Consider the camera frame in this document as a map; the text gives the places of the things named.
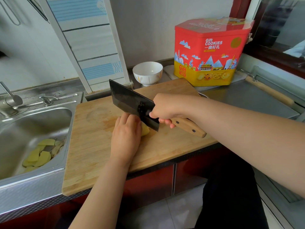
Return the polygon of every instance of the black pants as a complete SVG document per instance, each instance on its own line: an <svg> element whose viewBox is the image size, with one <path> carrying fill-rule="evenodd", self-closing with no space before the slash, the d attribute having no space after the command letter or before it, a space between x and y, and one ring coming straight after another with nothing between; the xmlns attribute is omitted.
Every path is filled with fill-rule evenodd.
<svg viewBox="0 0 305 229"><path fill-rule="evenodd" d="M204 186L198 228L269 228L254 171L234 153L216 165Z"/></svg>

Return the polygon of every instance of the metal hook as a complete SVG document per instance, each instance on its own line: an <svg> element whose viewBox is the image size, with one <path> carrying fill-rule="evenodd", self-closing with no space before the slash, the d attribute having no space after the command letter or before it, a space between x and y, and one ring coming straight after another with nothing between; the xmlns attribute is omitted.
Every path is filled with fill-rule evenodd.
<svg viewBox="0 0 305 229"><path fill-rule="evenodd" d="M4 5L0 2L0 5L2 6L4 12L5 12L6 15L9 17L9 19L11 20L11 22L12 22L14 25L16 25L16 26L20 26L20 25L21 25L21 22L20 22L19 19L17 18L16 14L12 11L12 9L11 9L10 6L6 3L5 0L2 0L2 1L3 1L3 2L6 4L6 6L10 9L10 11L13 13L13 15L15 16L15 18L16 18L17 21L18 21L17 24L13 21L13 19L12 19L11 16L9 15L9 13L6 11Z"/></svg>

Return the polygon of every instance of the white bowl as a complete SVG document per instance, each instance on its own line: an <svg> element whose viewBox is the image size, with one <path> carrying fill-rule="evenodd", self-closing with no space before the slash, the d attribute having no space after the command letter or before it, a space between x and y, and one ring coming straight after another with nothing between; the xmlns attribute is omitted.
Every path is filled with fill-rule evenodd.
<svg viewBox="0 0 305 229"><path fill-rule="evenodd" d="M135 79L143 86L149 86L158 82L163 73L163 66L158 62L142 62L136 65L132 72Z"/></svg>

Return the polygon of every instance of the stainless steel countertop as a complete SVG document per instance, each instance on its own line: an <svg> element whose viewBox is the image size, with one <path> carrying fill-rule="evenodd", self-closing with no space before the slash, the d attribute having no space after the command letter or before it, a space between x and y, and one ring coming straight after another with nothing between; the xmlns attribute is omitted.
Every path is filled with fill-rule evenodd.
<svg viewBox="0 0 305 229"><path fill-rule="evenodd" d="M59 85L48 85L48 87L33 88L34 93L49 93L52 88L59 91ZM72 80L65 83L65 91L84 91L80 80ZM237 107L259 111L267 114L278 115L285 118L294 118L299 115L297 112L274 99L264 91L247 83L245 80L238 81L229 86L209 89L202 92L211 99L218 100ZM24 97L29 95L25 92L18 92ZM41 210L52 205L82 196L90 190L77 193L72 196L63 196L61 189L63 183L64 170L60 170L49 175L45 175L22 185L13 185L0 189L0 223L17 218L31 212Z"/></svg>

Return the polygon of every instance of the wooden knife handle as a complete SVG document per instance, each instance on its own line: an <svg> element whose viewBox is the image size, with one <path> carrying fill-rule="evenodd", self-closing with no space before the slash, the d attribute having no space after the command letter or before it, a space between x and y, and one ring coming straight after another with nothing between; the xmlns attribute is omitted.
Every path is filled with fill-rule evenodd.
<svg viewBox="0 0 305 229"><path fill-rule="evenodd" d="M174 125L177 127L193 134L204 138L206 136L206 132L203 131L198 125L196 125L193 121L187 118L172 118L170 119Z"/></svg>

